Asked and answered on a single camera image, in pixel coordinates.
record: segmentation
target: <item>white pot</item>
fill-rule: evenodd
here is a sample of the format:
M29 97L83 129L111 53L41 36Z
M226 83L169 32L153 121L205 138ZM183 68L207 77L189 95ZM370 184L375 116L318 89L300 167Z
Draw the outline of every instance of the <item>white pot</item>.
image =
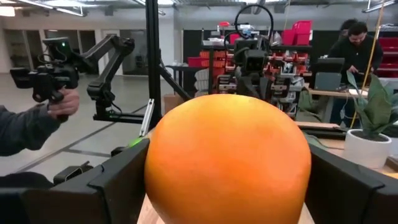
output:
M355 135L361 132L361 129L351 129L347 132L343 157L371 169L382 168L391 153L391 138L380 134L385 141L371 141Z

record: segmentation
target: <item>man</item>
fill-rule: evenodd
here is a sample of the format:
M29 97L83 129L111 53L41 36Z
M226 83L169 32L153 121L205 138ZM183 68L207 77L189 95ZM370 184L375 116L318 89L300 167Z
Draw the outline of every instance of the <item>man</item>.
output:
M64 99L57 104L37 105L21 113L0 106L0 156L11 156L23 149L39 150L61 125L60 115L73 115L79 108L77 90L60 90ZM33 172L0 177L0 187L48 188L52 183Z
M344 21L344 23L341 25L340 27L340 36L339 36L339 40L347 37L348 35L348 29L354 25L355 23L357 23L358 20L357 19L348 19L346 21Z
M341 38L331 48L328 57L345 59L341 79L343 83L348 84L346 71L350 71L354 75L357 85L361 87L364 81L364 74L368 67L373 39L373 36L368 35L366 24L364 22L356 22L348 29L347 37ZM383 51L380 43L376 41L370 72L376 71L379 68L382 57ZM342 110L345 112L343 119L340 115ZM347 99L336 99L331 112L330 122L340 125L344 121L346 127L350 127L354 113L355 105L350 96ZM359 128L360 126L361 124L357 117L353 127Z

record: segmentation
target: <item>wooden table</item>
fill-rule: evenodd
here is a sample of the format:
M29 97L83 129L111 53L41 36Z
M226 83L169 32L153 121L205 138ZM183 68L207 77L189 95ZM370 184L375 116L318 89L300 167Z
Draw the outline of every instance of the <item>wooden table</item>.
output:
M315 127L324 127L324 128L332 128L332 127L338 127L336 124L327 124L327 123L312 123L312 122L296 122L299 126L315 126ZM320 142L330 148L328 152L333 153L337 156L342 156L343 154L343 149L344 149L344 141L338 141L338 140L332 140L332 139L319 139ZM393 170L384 167L381 170L377 170L379 172L388 172L392 173ZM158 216L154 208L152 207L149 199L147 196L145 196L144 203L141 208L141 213L139 215L138 223L137 224L165 224ZM307 206L305 204L303 205L303 209L301 211L301 216L300 220L298 221L298 224L314 224L314 221L312 220L311 214L308 211Z
M326 104L326 108L325 111L323 113L322 116L322 122L323 123L329 123L330 122L330 117L331 117L331 111L333 109L333 105L334 105L334 99L335 98L344 98L344 99L351 99L353 98L358 98L359 94L357 93L353 93L350 94L348 92L348 90L346 91L321 91L321 90L313 90L309 87L307 87L309 93L311 95L318 95L318 96L325 96L328 98L327 104Z

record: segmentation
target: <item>ceiling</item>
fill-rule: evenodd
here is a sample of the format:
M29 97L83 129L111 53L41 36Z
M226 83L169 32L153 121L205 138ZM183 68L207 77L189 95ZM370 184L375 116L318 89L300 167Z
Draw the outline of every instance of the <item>ceiling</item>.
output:
M382 0L372 0L373 4L380 3ZM122 7L142 7L137 2L145 2L145 0L40 0L41 2L51 6L58 7L100 7L100 6L116 6ZM288 0L265 0L265 4L287 4ZM291 5L319 5L319 4L357 4L366 3L367 0L291 0ZM184 6L239 6L244 4L257 3L257 0L158 0L159 7L184 7ZM3 6L25 7L27 3L18 0L0 0Z
M105 8L112 12L115 9L132 9L145 6L146 0L0 0L0 6L11 6L14 9L23 9L24 11L36 11L37 9L54 9L60 12L78 11L78 15L82 16L83 11L90 8ZM398 0L386 0L398 3ZM264 5L288 5L291 6L329 6L332 4L362 4L364 7L368 3L375 6L383 2L383 0L157 0L159 7L174 7L176 9L186 6L243 6L246 4L264 4Z

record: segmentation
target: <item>wooden surface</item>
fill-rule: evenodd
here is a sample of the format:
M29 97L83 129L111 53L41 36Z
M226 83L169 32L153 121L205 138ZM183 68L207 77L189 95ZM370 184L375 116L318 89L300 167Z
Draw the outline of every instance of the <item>wooden surface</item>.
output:
M346 98L346 97L354 97L357 98L359 95L358 94L352 94L350 95L347 91L321 91L321 90L313 90L311 88L308 88L308 91L312 95L320 95L320 96L334 96L338 98Z
M315 126L315 127L326 127L332 128L337 126L336 124L326 124L326 123L311 123L311 122L300 122L296 121L299 126ZM344 149L344 141L337 141L332 139L320 139L321 143L330 147L328 151L337 156L342 156ZM384 167L383 169L377 170L378 172L383 173L393 173L394 171L388 167ZM141 208L141 213L139 216L139 220L137 224L165 224L162 219L159 218L158 214L152 207L147 196L145 197L144 203ZM312 220L311 214L308 211L308 208L303 205L303 209L301 212L300 220L298 224L314 224Z

